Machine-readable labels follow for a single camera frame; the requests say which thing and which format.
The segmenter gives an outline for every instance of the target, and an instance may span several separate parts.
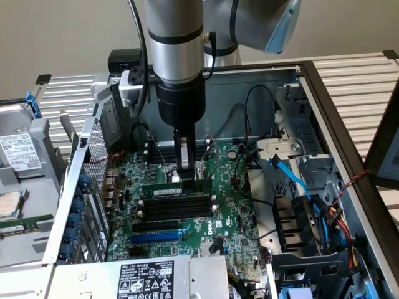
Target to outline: black cable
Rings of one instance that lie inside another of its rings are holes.
[[[236,103],[236,104],[234,104],[233,107],[231,107],[229,116],[227,117],[227,119],[226,119],[226,121],[224,122],[223,126],[218,130],[218,132],[217,132],[216,134],[214,134],[214,135],[212,136],[212,138],[215,139],[220,133],[222,133],[222,131],[224,130],[224,128],[226,127],[226,125],[229,123],[231,117],[233,116],[233,113],[234,113],[235,109],[240,108],[240,107],[241,107],[243,110],[245,110],[244,105],[243,105],[242,103]]]
[[[138,103],[133,106],[129,106],[129,113],[130,117],[136,117],[140,115],[140,113],[143,110],[145,99],[147,97],[147,90],[148,90],[148,58],[147,58],[147,47],[145,45],[145,39],[144,39],[144,31],[143,31],[143,26],[142,22],[140,20],[140,16],[138,15],[137,7],[135,5],[134,0],[128,0],[130,10],[132,11],[137,32],[138,32],[138,39],[140,41],[140,48],[142,48],[142,65],[143,65],[143,88],[142,92],[140,94],[140,98],[138,100]]]
[[[244,282],[233,272],[228,272],[228,282],[236,289],[242,299],[250,299],[251,292],[245,286]]]
[[[212,67],[211,70],[209,71],[209,75],[205,78],[205,81],[208,81],[213,74],[214,66],[216,64],[216,53],[217,53],[217,47],[216,47],[216,32],[212,31],[209,33],[209,42],[211,43],[211,50],[212,50]]]
[[[316,221],[316,214],[314,212],[313,205],[311,205],[309,207],[309,209],[310,209],[310,214],[311,214],[311,216],[313,218],[313,221],[314,221],[314,225],[316,226],[317,232],[319,233],[319,244],[320,244],[321,247],[323,247],[323,252],[321,251],[321,249],[320,249],[320,252],[322,252],[323,255],[326,255],[326,253],[327,253],[327,245],[326,245],[326,242],[325,242],[324,229],[323,229],[323,227],[321,227],[321,229],[320,229],[320,225],[318,223],[320,221],[318,221],[318,222]]]
[[[255,151],[257,151],[257,149],[251,149],[250,151],[248,151],[248,153],[247,153],[247,155],[246,155],[246,158],[245,158],[245,161],[244,161],[244,162],[246,162],[247,157],[248,157],[250,154],[254,153]],[[244,154],[242,154],[242,155],[238,158],[237,163],[236,163],[236,168],[234,169],[234,176],[236,177],[236,181],[237,181],[237,169],[238,169],[238,164],[239,164],[239,162],[241,161],[241,159],[243,158],[243,156],[244,156]],[[244,194],[244,193],[242,192],[242,190],[240,189],[240,186],[238,186],[238,184],[237,184],[237,191],[238,191],[238,193],[240,193],[240,195],[242,195],[243,198],[245,198],[245,199],[247,199],[247,200],[249,200],[249,201],[260,202],[260,203],[262,203],[262,204],[267,204],[268,206],[273,207],[273,204],[271,204],[271,203],[268,202],[268,201],[261,201],[260,199],[255,199],[255,198],[252,198],[252,197],[250,197],[250,196]]]
[[[272,119],[273,119],[273,121],[274,121],[274,113],[275,113],[276,109],[275,109],[275,107],[274,107],[275,98],[274,98],[274,96],[273,96],[272,91],[270,90],[269,87],[267,87],[266,85],[263,85],[263,84],[257,84],[257,85],[255,85],[255,86],[252,86],[252,88],[248,91],[247,97],[246,97],[246,99],[245,99],[244,127],[245,127],[245,139],[246,139],[246,140],[248,140],[248,136],[251,134],[251,125],[250,125],[249,119],[248,119],[248,99],[249,99],[249,96],[251,95],[252,91],[253,91],[255,88],[258,88],[258,87],[261,87],[261,88],[263,88],[264,90],[266,90],[266,91],[268,92],[269,96],[270,96],[270,99],[271,99],[271,101],[272,101],[272,108],[273,108],[273,111],[272,111],[272,112],[273,112]]]
[[[133,134],[134,134],[135,128],[137,128],[138,126],[144,127],[145,131],[147,131],[147,132],[150,131],[150,128],[145,123],[142,123],[140,121],[138,123],[135,123],[132,126],[132,129],[130,129],[130,145],[131,146],[133,146]]]
[[[245,222],[245,224],[243,226],[243,235],[248,240],[259,241],[259,240],[267,237],[268,235],[273,234],[274,232],[277,232],[277,229],[272,229],[272,230],[270,230],[269,232],[266,232],[264,235],[262,235],[260,237],[257,237],[257,238],[250,237],[250,236],[247,235],[247,229],[246,229],[250,220],[251,220],[251,217],[248,218],[248,220]]]

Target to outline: silver cylinder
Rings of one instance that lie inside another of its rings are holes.
[[[168,45],[151,40],[155,73],[168,83],[185,83],[203,68],[204,42],[202,34],[184,44]]]
[[[145,0],[155,73],[173,84],[189,82],[203,68],[202,0]]]

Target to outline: hard drive label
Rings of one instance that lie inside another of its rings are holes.
[[[120,267],[118,299],[173,299],[173,261]]]
[[[15,171],[41,168],[39,157],[28,133],[0,136],[0,145]]]

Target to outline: connector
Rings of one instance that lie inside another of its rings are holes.
[[[362,271],[362,266],[361,265],[357,265],[357,266],[352,267],[350,269],[342,270],[340,272],[340,275],[342,277],[348,277],[348,276],[351,276],[353,274],[359,273],[360,271]]]
[[[132,244],[141,244],[141,243],[181,241],[182,235],[183,233],[179,231],[132,235],[130,237],[130,242]]]
[[[335,225],[337,219],[342,215],[342,212],[343,210],[338,207],[334,214],[330,218],[328,218],[326,224],[330,229]]]

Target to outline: barcode label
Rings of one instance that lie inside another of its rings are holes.
[[[154,196],[172,195],[172,194],[181,194],[181,193],[183,193],[182,188],[154,190]]]
[[[40,160],[28,133],[0,136],[0,145],[15,171],[40,168]]]

